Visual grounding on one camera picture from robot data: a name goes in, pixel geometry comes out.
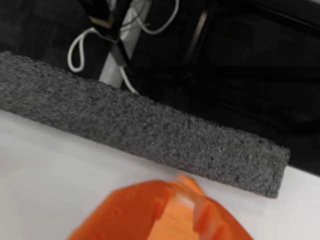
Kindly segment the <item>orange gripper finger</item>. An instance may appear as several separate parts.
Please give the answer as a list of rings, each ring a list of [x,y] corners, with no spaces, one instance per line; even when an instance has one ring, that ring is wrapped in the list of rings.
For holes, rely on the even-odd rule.
[[[173,194],[173,187],[162,180],[116,189],[68,239],[146,240]]]
[[[191,177],[178,174],[176,184],[192,200],[193,230],[200,240],[251,240],[245,228],[216,200],[208,197]]]

